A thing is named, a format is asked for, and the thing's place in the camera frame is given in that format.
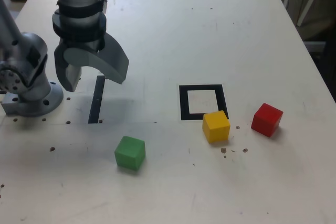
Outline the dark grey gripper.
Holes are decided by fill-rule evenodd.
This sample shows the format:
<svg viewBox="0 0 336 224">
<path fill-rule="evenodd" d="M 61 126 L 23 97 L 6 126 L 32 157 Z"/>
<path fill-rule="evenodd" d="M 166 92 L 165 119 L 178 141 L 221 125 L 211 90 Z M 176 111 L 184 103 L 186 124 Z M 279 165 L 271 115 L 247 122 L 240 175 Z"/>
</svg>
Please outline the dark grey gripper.
<svg viewBox="0 0 336 224">
<path fill-rule="evenodd" d="M 118 84 L 127 76 L 129 59 L 120 44 L 107 33 L 102 39 L 89 42 L 60 39 L 54 56 L 58 80 L 69 92 L 76 90 L 81 67 L 95 68 Z"/>
</svg>

